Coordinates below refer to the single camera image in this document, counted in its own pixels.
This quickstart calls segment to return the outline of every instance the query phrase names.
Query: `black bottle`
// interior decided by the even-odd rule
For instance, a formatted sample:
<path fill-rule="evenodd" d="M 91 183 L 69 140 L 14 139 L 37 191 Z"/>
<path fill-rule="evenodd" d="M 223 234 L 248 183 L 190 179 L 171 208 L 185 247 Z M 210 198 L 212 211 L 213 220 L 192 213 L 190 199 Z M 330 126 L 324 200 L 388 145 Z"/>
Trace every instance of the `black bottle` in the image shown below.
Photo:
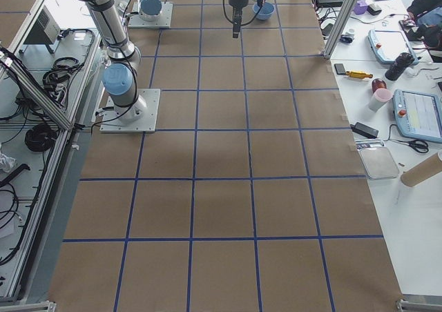
<path fill-rule="evenodd" d="M 390 81 L 396 81 L 413 61 L 414 58 L 410 53 L 402 52 L 385 72 L 385 77 Z"/>

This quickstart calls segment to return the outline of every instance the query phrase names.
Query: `bowl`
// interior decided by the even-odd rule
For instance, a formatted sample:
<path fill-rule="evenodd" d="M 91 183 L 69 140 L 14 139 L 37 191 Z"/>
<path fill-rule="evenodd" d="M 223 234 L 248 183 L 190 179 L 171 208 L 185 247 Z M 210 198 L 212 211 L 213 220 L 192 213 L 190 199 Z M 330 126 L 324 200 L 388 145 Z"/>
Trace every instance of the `bowl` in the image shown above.
<path fill-rule="evenodd" d="M 259 9 L 260 8 L 258 6 L 258 3 L 255 3 L 252 6 L 253 13 L 255 13 L 255 14 L 259 11 Z M 259 14 L 256 15 L 256 18 L 258 20 L 263 20 L 263 21 L 267 20 L 272 16 L 274 11 L 275 11 L 275 6 L 272 3 L 265 2 L 261 8 L 261 11 L 259 12 Z"/>

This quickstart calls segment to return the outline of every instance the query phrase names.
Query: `tablet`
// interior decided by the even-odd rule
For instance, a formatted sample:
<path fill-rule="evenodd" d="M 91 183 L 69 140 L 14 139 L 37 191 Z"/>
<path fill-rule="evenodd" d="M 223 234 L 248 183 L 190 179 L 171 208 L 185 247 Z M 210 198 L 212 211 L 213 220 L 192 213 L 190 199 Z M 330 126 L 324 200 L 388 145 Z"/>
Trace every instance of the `tablet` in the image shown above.
<path fill-rule="evenodd" d="M 394 117 L 402 136 L 442 143 L 442 108 L 436 95 L 415 91 L 394 91 Z M 406 110 L 400 116 L 400 110 Z"/>
<path fill-rule="evenodd" d="M 372 29 L 368 33 L 368 40 L 376 59 L 382 64 L 392 64 L 403 52 L 413 56 L 412 65 L 419 63 L 416 53 L 402 31 Z"/>

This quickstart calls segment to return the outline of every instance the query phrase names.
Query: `pink cup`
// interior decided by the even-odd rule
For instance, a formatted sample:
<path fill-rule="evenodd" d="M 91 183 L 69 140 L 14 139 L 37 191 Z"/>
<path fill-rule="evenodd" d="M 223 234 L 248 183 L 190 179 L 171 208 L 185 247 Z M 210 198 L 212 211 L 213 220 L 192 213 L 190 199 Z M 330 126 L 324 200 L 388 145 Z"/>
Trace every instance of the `pink cup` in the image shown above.
<path fill-rule="evenodd" d="M 368 108 L 376 112 L 379 108 L 389 102 L 391 98 L 393 98 L 393 93 L 390 90 L 384 88 L 376 89 L 368 103 Z"/>

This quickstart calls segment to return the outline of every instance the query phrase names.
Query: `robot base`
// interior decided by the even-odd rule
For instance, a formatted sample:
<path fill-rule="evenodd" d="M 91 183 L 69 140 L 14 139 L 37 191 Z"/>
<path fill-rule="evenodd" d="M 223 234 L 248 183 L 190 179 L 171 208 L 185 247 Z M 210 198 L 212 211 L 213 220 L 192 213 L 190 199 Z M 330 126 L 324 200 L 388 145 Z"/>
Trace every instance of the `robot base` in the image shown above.
<path fill-rule="evenodd" d="M 140 96 L 147 103 L 147 112 L 139 119 L 127 123 L 119 119 L 101 125 L 100 131 L 103 133 L 153 133 L 157 125 L 158 106 L 160 104 L 160 89 L 138 89 Z M 106 106 L 113 106 L 113 101 L 109 97 Z M 104 113 L 103 121 L 116 118 L 117 114 L 112 110 Z"/>
<path fill-rule="evenodd" d="M 139 29 L 158 29 L 170 28 L 172 22 L 173 4 L 169 1 L 165 2 L 162 8 L 162 14 L 156 21 L 145 21 L 138 15 L 133 15 L 129 20 L 129 28 Z M 138 3 L 133 5 L 132 12 L 138 12 Z"/>

